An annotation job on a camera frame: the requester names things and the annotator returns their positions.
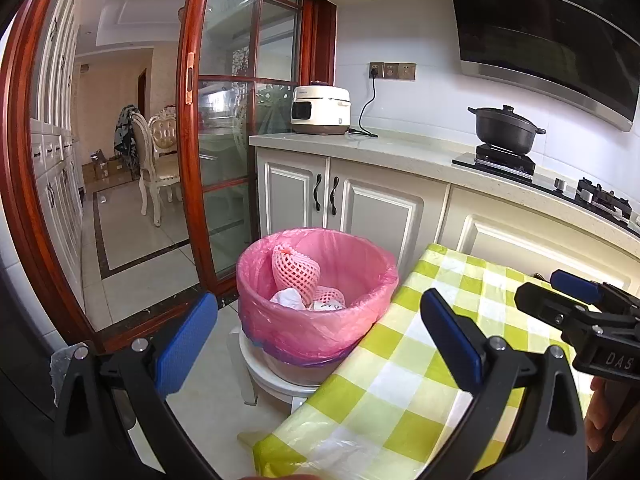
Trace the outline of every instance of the screw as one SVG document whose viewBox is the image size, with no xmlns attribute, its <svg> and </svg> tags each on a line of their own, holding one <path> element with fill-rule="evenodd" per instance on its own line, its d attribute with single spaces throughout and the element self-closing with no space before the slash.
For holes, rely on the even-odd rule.
<svg viewBox="0 0 640 480">
<path fill-rule="evenodd" d="M 89 355 L 89 349 L 86 346 L 81 346 L 79 348 L 76 348 L 76 351 L 74 352 L 74 357 L 80 360 L 84 359 L 88 355 Z"/>
<path fill-rule="evenodd" d="M 138 339 L 134 339 L 131 343 L 131 349 L 134 352 L 143 352 L 146 350 L 146 347 L 149 346 L 149 341 L 144 339 L 143 337 L 139 337 Z"/>
<path fill-rule="evenodd" d="M 494 335 L 489 338 L 489 346 L 498 352 L 501 352 L 505 348 L 507 348 L 507 342 L 502 339 L 499 335 Z"/>
<path fill-rule="evenodd" d="M 562 359 L 564 357 L 564 352 L 559 346 L 553 345 L 550 347 L 549 351 L 551 352 L 551 355 L 556 359 Z"/>
</svg>

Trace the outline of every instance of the black pot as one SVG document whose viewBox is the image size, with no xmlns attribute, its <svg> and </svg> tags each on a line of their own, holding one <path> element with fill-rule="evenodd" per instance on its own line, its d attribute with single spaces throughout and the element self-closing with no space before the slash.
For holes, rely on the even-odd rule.
<svg viewBox="0 0 640 480">
<path fill-rule="evenodd" d="M 542 128 L 513 113 L 513 107 L 468 108 L 476 115 L 476 135 L 482 142 L 504 148 L 518 155 L 527 155 L 536 134 L 546 134 Z"/>
</svg>

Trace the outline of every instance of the glass sliding door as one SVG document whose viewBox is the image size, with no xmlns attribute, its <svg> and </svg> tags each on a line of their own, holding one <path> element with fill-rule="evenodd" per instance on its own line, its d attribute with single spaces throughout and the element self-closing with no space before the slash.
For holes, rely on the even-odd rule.
<svg viewBox="0 0 640 480">
<path fill-rule="evenodd" d="M 235 286 L 236 261 L 260 235 L 248 138 L 290 131 L 297 85 L 332 83 L 335 11 L 325 0 L 186 0 L 180 178 L 200 283 L 215 293 Z"/>
</svg>

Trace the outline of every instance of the rice cooker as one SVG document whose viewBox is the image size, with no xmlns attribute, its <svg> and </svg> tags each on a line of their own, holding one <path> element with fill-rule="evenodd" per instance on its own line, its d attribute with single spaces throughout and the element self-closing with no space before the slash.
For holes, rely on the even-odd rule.
<svg viewBox="0 0 640 480">
<path fill-rule="evenodd" d="M 326 84 L 299 86 L 293 92 L 291 127 L 299 134 L 341 135 L 351 125 L 349 91 Z"/>
</svg>

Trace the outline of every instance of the range hood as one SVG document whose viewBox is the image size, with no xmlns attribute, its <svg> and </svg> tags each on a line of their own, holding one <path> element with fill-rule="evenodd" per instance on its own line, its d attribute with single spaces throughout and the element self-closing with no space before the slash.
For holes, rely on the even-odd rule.
<svg viewBox="0 0 640 480">
<path fill-rule="evenodd" d="M 463 73 L 550 95 L 620 130 L 640 89 L 629 0 L 453 0 Z"/>
</svg>

